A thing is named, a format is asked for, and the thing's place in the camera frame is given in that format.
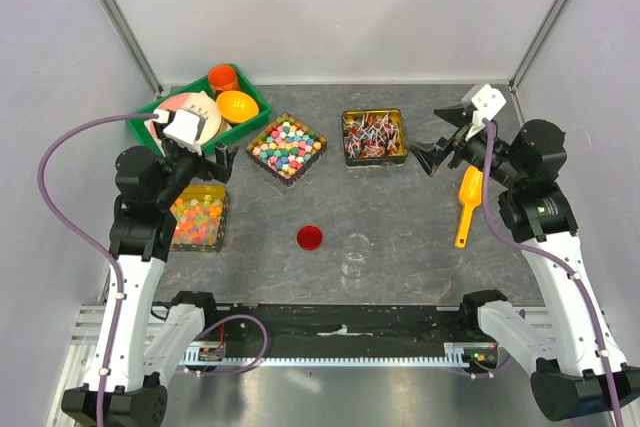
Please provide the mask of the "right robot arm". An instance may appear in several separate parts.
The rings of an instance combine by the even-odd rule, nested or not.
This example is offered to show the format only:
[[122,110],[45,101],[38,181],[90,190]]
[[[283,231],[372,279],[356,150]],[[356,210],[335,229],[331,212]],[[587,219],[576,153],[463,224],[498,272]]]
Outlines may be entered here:
[[553,328],[544,336],[521,317],[497,290],[464,296],[458,328],[467,339],[486,335],[527,373],[539,410],[550,421],[612,412],[622,425],[622,407],[639,397],[639,370],[604,320],[590,285],[578,225],[557,183],[566,162],[565,134],[555,124],[526,122],[512,142],[497,135],[496,123],[472,107],[448,107],[436,115],[455,126],[450,137],[427,144],[410,141],[408,150],[424,171],[435,175],[442,163],[466,162],[483,173],[482,189],[496,181],[499,229],[489,206],[483,215],[492,234],[524,255],[542,293]]

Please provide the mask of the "yellow plastic scoop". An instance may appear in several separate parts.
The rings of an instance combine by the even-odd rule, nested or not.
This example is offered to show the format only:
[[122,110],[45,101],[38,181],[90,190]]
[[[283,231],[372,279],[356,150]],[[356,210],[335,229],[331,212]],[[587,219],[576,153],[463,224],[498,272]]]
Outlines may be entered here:
[[455,239],[455,247],[462,249],[467,245],[474,211],[482,204],[483,173],[474,166],[465,171],[458,192],[462,211]]

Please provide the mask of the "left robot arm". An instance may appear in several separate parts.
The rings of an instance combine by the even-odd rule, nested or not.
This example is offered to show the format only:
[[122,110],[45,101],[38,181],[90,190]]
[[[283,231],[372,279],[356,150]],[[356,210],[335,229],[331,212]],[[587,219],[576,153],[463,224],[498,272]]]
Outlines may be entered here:
[[166,140],[155,154],[131,147],[115,161],[112,264],[107,303],[94,357],[81,386],[64,392],[62,411],[82,426],[158,426],[173,373],[196,338],[219,329],[208,292],[179,292],[152,339],[147,337],[153,299],[171,250],[177,221],[171,208],[195,178],[229,181],[236,148],[216,144],[215,157]]

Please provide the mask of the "tin of pastel star candies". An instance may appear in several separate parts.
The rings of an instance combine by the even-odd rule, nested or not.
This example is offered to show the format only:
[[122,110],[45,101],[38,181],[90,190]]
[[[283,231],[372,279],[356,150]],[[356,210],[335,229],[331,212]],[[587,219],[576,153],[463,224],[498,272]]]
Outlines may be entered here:
[[327,152],[327,139],[289,113],[278,116],[247,145],[248,157],[293,187]]

